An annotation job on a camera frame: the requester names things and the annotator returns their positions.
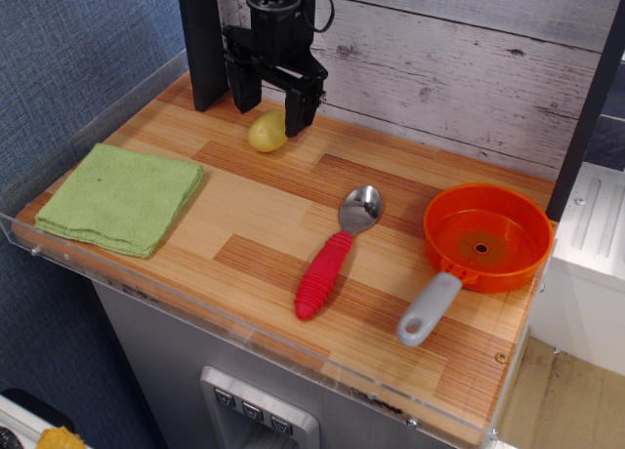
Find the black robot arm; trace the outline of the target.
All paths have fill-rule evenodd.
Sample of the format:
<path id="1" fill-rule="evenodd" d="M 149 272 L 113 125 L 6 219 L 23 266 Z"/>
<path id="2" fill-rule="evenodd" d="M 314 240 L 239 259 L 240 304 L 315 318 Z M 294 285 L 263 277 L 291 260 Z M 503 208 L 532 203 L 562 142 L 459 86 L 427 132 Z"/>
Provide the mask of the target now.
<path id="1" fill-rule="evenodd" d="M 313 37 L 331 26 L 315 25 L 316 0 L 246 0 L 251 26 L 223 28 L 228 81 L 234 103 L 245 113 L 262 100 L 262 83 L 285 92 L 285 134 L 298 136 L 313 123 L 325 96 L 325 67 L 313 56 Z"/>

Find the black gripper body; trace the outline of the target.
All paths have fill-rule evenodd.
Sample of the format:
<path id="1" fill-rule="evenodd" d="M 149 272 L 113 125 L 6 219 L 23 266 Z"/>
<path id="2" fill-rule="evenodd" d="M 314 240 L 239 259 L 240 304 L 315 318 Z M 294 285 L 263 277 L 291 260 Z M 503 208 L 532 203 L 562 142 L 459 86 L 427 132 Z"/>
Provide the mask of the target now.
<path id="1" fill-rule="evenodd" d="M 226 59 L 249 64 L 264 81 L 286 92 L 291 87 L 322 86 L 328 72 L 312 55 L 316 0 L 246 0 L 248 28 L 228 25 Z"/>

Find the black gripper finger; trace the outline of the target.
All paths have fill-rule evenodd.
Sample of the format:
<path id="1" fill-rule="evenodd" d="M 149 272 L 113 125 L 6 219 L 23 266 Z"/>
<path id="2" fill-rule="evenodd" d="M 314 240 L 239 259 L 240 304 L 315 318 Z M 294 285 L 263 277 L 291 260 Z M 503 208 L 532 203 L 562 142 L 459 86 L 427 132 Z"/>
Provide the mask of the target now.
<path id="1" fill-rule="evenodd" d="M 321 104 L 322 86 L 291 87 L 285 96 L 285 134 L 297 137 L 313 123 Z"/>
<path id="2" fill-rule="evenodd" d="M 235 106 L 246 113 L 261 102 L 262 79 L 252 65 L 226 59 L 230 90 Z"/>

